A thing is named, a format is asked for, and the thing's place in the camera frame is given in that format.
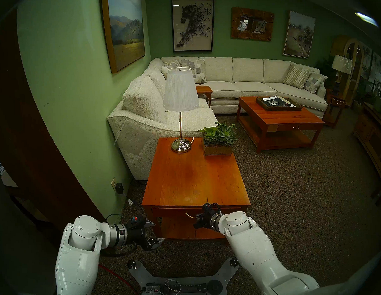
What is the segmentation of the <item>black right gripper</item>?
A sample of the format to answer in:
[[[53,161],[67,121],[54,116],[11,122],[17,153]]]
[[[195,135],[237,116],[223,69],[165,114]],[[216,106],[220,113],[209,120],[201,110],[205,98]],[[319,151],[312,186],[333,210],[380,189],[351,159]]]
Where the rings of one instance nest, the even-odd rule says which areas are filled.
[[[202,213],[196,214],[197,222],[194,224],[195,229],[218,228],[217,221],[220,219],[219,204],[218,203],[205,203],[202,206]]]

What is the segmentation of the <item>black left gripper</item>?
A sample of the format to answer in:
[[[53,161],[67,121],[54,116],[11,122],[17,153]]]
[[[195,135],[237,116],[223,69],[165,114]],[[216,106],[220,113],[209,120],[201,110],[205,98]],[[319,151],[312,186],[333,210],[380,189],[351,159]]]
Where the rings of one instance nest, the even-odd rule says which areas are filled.
[[[145,227],[156,226],[150,220],[146,220],[143,216],[134,215],[126,223],[127,245],[139,245],[144,251],[151,251],[159,248],[165,238],[150,238],[145,235]]]

